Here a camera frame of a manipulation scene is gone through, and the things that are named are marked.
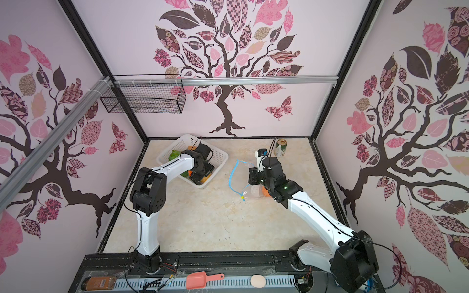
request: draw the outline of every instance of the aluminum rail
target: aluminum rail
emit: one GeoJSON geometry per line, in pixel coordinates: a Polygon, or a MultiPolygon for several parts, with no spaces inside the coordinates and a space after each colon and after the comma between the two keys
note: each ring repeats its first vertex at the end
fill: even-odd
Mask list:
{"type": "MultiPolygon", "coordinates": [[[[174,78],[168,79],[131,79],[136,75],[114,76],[115,85],[119,84],[158,84],[174,83],[174,78]]],[[[249,84],[286,84],[286,83],[336,83],[336,75],[298,75],[298,76],[270,76],[270,77],[215,77],[215,78],[184,78],[183,85],[249,85],[249,84]]]]}
{"type": "Polygon", "coordinates": [[[32,151],[25,161],[2,183],[0,189],[0,213],[21,191],[34,173],[47,160],[70,129],[78,123],[94,102],[109,89],[109,77],[103,77],[73,107],[49,135],[32,151]]]}

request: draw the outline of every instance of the pink leaf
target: pink leaf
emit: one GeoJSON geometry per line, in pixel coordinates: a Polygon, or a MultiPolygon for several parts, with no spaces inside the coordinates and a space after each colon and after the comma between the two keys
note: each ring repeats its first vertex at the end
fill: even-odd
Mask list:
{"type": "Polygon", "coordinates": [[[10,136],[16,131],[16,126],[5,119],[0,119],[0,134],[10,136]]]}
{"type": "Polygon", "coordinates": [[[252,97],[255,98],[255,99],[258,99],[258,100],[261,99],[261,96],[260,96],[258,93],[256,93],[255,91],[252,91],[252,92],[251,92],[251,95],[252,95],[252,97]]]}
{"type": "Polygon", "coordinates": [[[223,72],[223,64],[218,65],[217,69],[215,69],[215,77],[219,76],[223,72]]]}
{"type": "Polygon", "coordinates": [[[210,58],[212,58],[212,60],[218,60],[218,58],[220,58],[220,53],[213,47],[210,49],[210,58]]]}
{"type": "Polygon", "coordinates": [[[10,151],[5,148],[0,148],[0,164],[4,164],[10,160],[10,151]]]}
{"type": "Polygon", "coordinates": [[[233,44],[233,41],[231,40],[231,38],[228,38],[225,43],[225,50],[229,52],[233,50],[234,48],[235,48],[235,45],[233,44]]]}
{"type": "Polygon", "coordinates": [[[415,238],[423,247],[448,266],[445,240],[432,218],[421,210],[411,207],[407,215],[407,222],[415,238]]]}
{"type": "Polygon", "coordinates": [[[448,119],[441,119],[441,120],[433,122],[427,127],[428,134],[430,134],[431,137],[440,136],[443,133],[443,131],[445,131],[447,122],[448,122],[448,119]]]}
{"type": "Polygon", "coordinates": [[[415,129],[415,126],[417,125],[417,117],[415,113],[412,113],[411,115],[407,116],[407,118],[402,122],[402,128],[407,131],[412,131],[415,129]]]}
{"type": "Polygon", "coordinates": [[[293,26],[293,14],[290,12],[290,9],[288,9],[287,13],[285,13],[285,18],[283,21],[283,28],[285,29],[285,34],[288,34],[288,32],[292,29],[293,26]]]}
{"type": "Polygon", "coordinates": [[[428,150],[424,153],[422,164],[429,169],[438,169],[448,166],[448,162],[446,162],[445,158],[435,150],[428,150]]]}
{"type": "Polygon", "coordinates": [[[243,66],[244,64],[248,63],[248,59],[248,54],[241,54],[236,57],[236,62],[238,62],[238,65],[243,66]]]}
{"type": "Polygon", "coordinates": [[[396,137],[386,142],[386,144],[388,147],[395,149],[400,147],[404,143],[404,141],[406,141],[406,139],[403,139],[402,137],[396,137]]]}
{"type": "Polygon", "coordinates": [[[84,152],[85,152],[85,154],[87,154],[87,155],[92,155],[92,154],[94,154],[97,150],[98,150],[97,148],[89,147],[89,148],[84,149],[84,152]]]}
{"type": "Polygon", "coordinates": [[[47,136],[47,126],[42,119],[35,121],[30,128],[30,133],[33,137],[45,138],[47,136]]]}
{"type": "Polygon", "coordinates": [[[406,212],[404,211],[404,207],[400,205],[396,210],[396,219],[399,223],[399,226],[404,226],[404,222],[406,220],[406,212]]]}

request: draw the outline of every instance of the cable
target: cable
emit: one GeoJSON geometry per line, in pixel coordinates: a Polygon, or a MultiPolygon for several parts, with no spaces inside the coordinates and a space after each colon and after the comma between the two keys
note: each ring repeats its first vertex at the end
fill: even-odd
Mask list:
{"type": "Polygon", "coordinates": [[[318,211],[313,205],[311,205],[311,203],[307,203],[307,202],[305,202],[305,201],[302,201],[302,200],[296,199],[296,198],[289,198],[289,199],[290,199],[290,200],[296,200],[296,201],[305,203],[305,204],[308,205],[308,207],[314,208],[321,216],[323,216],[323,218],[325,218],[329,223],[331,223],[331,225],[334,226],[334,228],[336,228],[337,230],[339,230],[341,233],[344,233],[344,235],[347,235],[347,236],[350,237],[350,238],[354,238],[354,239],[357,239],[357,240],[362,241],[362,242],[367,242],[367,243],[371,243],[371,244],[373,244],[373,245],[378,245],[378,246],[384,247],[384,248],[386,248],[387,250],[391,251],[391,252],[394,254],[394,256],[396,256],[396,259],[397,259],[397,261],[399,262],[400,272],[399,272],[399,277],[397,278],[397,280],[396,280],[396,282],[395,282],[394,284],[392,284],[391,286],[386,287],[386,288],[376,288],[376,287],[368,286],[368,285],[365,285],[365,284],[363,284],[363,286],[368,287],[368,288],[371,288],[371,289],[387,290],[387,289],[391,289],[392,287],[396,286],[397,283],[400,282],[401,277],[402,277],[402,263],[401,263],[401,260],[399,259],[399,257],[397,256],[397,254],[396,254],[392,249],[390,249],[389,247],[384,246],[384,245],[382,245],[382,244],[379,244],[379,243],[375,243],[375,242],[372,242],[372,241],[367,241],[367,240],[359,239],[359,238],[357,238],[357,237],[355,237],[355,236],[349,235],[349,234],[345,233],[344,231],[342,231],[340,228],[338,228],[338,227],[337,227],[333,222],[331,222],[326,216],[324,216],[324,215],[323,215],[320,211],[318,211]]]}

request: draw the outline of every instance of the orange object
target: orange object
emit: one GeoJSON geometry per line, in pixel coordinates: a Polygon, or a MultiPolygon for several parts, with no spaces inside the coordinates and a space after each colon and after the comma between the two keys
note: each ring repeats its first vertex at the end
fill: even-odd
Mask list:
{"type": "Polygon", "coordinates": [[[201,289],[205,288],[207,282],[216,281],[216,280],[223,280],[225,275],[218,274],[207,276],[204,271],[200,271],[197,273],[193,273],[187,276],[186,278],[186,289],[201,289]]]}

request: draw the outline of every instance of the wire mesh basket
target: wire mesh basket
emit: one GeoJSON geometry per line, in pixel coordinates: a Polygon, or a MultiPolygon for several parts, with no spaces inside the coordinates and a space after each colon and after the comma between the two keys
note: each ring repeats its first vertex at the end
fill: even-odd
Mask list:
{"type": "Polygon", "coordinates": [[[108,113],[122,113],[130,108],[134,113],[177,113],[181,114],[186,103],[186,93],[180,75],[164,75],[166,79],[121,80],[101,96],[108,113]]]}

